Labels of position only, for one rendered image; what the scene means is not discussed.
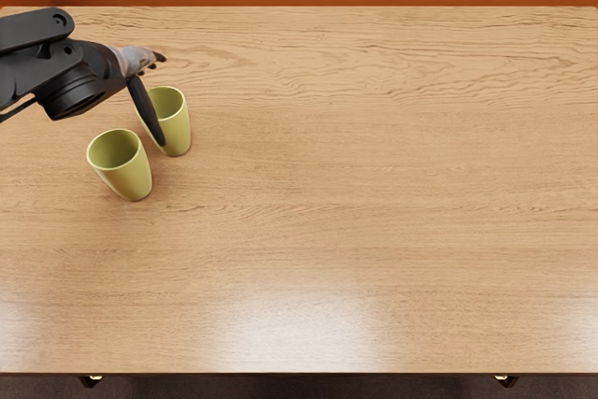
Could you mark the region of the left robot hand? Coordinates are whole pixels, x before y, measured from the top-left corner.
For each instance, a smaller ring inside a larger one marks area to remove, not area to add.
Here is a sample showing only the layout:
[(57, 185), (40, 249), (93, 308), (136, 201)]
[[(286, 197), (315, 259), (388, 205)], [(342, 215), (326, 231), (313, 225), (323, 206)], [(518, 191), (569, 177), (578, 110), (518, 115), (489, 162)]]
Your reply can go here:
[(150, 135), (159, 146), (164, 146), (166, 139), (159, 124), (157, 113), (150, 101), (141, 76), (146, 69), (154, 70), (157, 63), (165, 63), (167, 58), (160, 52), (146, 47), (127, 46), (113, 50), (116, 54), (121, 73), (126, 81), (126, 86), (135, 104), (136, 112), (148, 128)]

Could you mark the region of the green cup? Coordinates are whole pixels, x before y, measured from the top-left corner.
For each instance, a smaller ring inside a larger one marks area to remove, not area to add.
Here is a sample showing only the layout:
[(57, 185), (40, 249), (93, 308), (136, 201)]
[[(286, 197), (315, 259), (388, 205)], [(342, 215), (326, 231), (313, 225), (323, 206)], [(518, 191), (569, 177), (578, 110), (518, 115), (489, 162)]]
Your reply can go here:
[(136, 202), (153, 186), (150, 163), (140, 137), (116, 128), (97, 135), (86, 150), (88, 164), (120, 198)]
[(185, 95), (178, 88), (158, 86), (149, 89), (148, 96), (163, 131), (165, 145), (157, 144), (139, 111), (136, 110), (144, 130), (162, 153), (172, 157), (183, 155), (192, 144), (192, 130)]

